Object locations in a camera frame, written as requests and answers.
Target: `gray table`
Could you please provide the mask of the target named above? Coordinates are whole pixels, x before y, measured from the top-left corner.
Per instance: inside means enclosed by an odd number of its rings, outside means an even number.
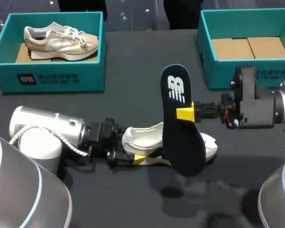
[[[78,116],[105,117],[133,127],[162,121],[160,74],[169,64],[184,65],[193,100],[217,102],[220,91],[204,82],[194,30],[108,32],[105,93],[2,95],[0,136],[9,140],[10,117],[19,105]],[[73,204],[72,228],[262,227],[257,195],[263,182],[285,161],[282,126],[228,130],[220,120],[197,124],[218,144],[216,160],[193,178],[169,167],[115,168],[66,161],[64,183]]]

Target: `insole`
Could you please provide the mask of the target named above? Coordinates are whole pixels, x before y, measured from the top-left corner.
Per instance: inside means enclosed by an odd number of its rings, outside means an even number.
[[[162,141],[166,155],[183,176],[192,176],[204,167],[206,149],[195,123],[178,120],[177,108],[192,106],[190,76],[185,67],[174,64],[161,73],[161,98],[164,114]]]

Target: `black pants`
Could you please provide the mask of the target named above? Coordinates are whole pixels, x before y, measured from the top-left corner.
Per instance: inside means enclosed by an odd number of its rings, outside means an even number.
[[[58,0],[61,12],[102,11],[108,17],[105,0]]]
[[[204,0],[164,0],[170,29],[197,29]]]

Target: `sneaker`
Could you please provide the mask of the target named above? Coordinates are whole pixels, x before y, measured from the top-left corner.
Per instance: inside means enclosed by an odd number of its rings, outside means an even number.
[[[127,154],[137,154],[146,156],[140,165],[165,163],[170,165],[165,159],[162,145],[163,122],[149,128],[133,128],[129,127],[123,134],[122,145]],[[207,134],[201,133],[206,147],[206,162],[211,160],[218,146],[215,139]]]
[[[96,55],[98,37],[55,22],[45,28],[24,28],[31,59],[79,61]]]

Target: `white cable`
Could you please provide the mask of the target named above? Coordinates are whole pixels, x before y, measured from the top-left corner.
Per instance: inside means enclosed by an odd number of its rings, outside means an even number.
[[[31,124],[26,125],[20,131],[18,131],[17,134],[14,135],[14,137],[10,140],[9,144],[12,145],[26,130],[33,128],[33,127],[39,127],[39,126],[34,126]],[[70,148],[75,153],[78,153],[81,156],[87,156],[88,155],[88,153],[80,151],[80,150],[76,149],[74,146],[72,146],[59,132],[55,131],[52,127],[40,127],[40,128],[46,128],[46,129],[50,130],[51,132],[53,132],[62,142],[64,142],[65,145],[68,146],[68,148]]]

